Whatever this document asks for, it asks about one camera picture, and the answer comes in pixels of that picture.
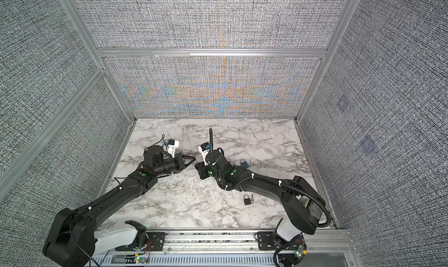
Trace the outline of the blue padlock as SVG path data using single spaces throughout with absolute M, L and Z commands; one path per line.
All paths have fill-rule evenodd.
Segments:
M 240 166 L 245 168 L 245 169 L 248 169 L 249 164 L 245 161 L 245 159 L 241 159 L 240 160 Z

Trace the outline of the black padlock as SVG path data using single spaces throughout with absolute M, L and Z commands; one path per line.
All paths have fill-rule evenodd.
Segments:
M 243 202 L 246 206 L 254 204 L 254 199 L 252 194 L 244 194 L 243 196 Z

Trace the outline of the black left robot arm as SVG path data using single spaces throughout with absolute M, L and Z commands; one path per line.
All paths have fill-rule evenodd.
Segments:
M 143 161 L 118 186 L 86 205 L 56 214 L 43 255 L 62 267 L 95 262 L 94 255 L 101 251 L 98 227 L 124 205 L 147 193 L 159 178 L 180 173 L 195 160 L 182 153 L 171 155 L 158 145 L 146 148 Z

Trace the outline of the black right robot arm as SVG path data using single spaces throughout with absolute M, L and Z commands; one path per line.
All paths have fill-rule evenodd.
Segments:
M 224 191 L 251 192 L 280 203 L 291 224 L 302 233 L 313 235 L 332 222 L 325 200 L 303 177 L 279 179 L 257 174 L 231 164 L 220 150 L 206 154 L 195 168 L 200 179 L 211 177 Z

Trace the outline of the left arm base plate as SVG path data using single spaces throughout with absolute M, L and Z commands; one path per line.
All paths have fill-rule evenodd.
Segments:
M 138 232 L 135 240 L 129 245 L 115 248 L 115 251 L 129 251 L 143 253 L 144 251 L 162 251 L 166 233 L 164 232 Z

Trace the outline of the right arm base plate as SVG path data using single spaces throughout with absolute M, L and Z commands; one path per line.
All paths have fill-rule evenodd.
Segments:
M 280 236 L 278 236 L 274 232 L 266 231 L 266 232 L 257 232 L 254 235 L 255 240 L 257 241 L 259 250 L 261 251 L 275 251 L 279 248 L 281 248 L 283 245 L 285 245 L 288 240 L 284 240 Z M 292 243 L 290 246 L 285 247 L 284 250 L 294 250 L 303 252 L 304 250 L 307 250 L 307 245 L 305 243 L 305 240 L 303 236 L 301 235 L 294 243 Z

